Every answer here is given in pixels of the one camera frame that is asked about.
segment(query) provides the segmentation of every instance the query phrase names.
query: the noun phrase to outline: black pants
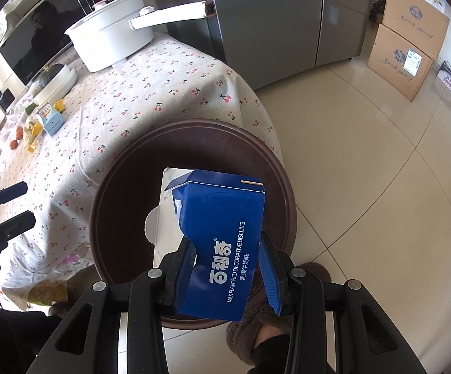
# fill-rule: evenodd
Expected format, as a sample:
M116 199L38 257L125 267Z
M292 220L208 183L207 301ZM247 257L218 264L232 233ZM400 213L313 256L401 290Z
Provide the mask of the black pants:
M0 370L25 374L61 318L43 312L0 310Z
M288 358L289 338L289 335L279 335L260 343L251 355L255 367L248 374L283 374ZM334 374L327 363L326 374Z

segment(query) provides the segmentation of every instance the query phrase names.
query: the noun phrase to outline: green pumpkin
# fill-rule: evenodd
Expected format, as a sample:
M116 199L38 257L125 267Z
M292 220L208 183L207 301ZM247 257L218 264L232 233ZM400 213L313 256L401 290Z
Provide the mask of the green pumpkin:
M38 84L40 87L44 88L51 82L51 80L56 77L56 75L61 71L64 67L63 64L57 63L51 67L44 67L42 74L38 78Z

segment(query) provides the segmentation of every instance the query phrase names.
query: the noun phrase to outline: tablecloth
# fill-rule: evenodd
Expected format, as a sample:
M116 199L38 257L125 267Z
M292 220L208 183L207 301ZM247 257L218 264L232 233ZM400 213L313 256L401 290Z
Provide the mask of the tablecloth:
M28 184L25 196L0 206L0 223L25 210L37 219L0 256L1 290L21 308L37 283L65 281L93 264L89 219L98 185L119 153L151 128L186 118L227 121L256 135L282 161L276 132L251 88L221 61L170 36L155 36L116 70L90 73L73 48L58 61L78 73L64 98L64 126L35 153L20 145L0 176L1 188Z

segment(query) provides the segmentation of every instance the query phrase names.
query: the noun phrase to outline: brown round bin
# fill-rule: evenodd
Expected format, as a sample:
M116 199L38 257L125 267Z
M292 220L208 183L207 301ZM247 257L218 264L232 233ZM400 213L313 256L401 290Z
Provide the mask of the brown round bin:
M286 171L257 137L221 121L167 123L134 141L104 177L92 207L90 242L99 275L109 284L132 281L152 267L153 246L144 234L147 214L159 203L166 167L198 168L261 178L265 187L263 229L274 246L291 254L296 205ZM264 290L258 268L248 305ZM162 317L167 328L210 328L217 319Z

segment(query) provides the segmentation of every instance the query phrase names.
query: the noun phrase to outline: cherry print tablecloth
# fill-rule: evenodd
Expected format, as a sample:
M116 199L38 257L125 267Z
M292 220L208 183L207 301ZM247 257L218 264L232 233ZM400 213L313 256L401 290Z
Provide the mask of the cherry print tablecloth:
M0 207L0 222L27 209L37 219L0 257L2 291L21 308L36 284L65 281L93 264L88 225L97 187L119 153L150 128L219 119L252 132L282 161L272 123L241 77L167 35L157 35L117 70L90 73L73 48L58 62L78 73L64 99L65 124L35 153L20 145L0 177L1 188L28 184L25 196Z

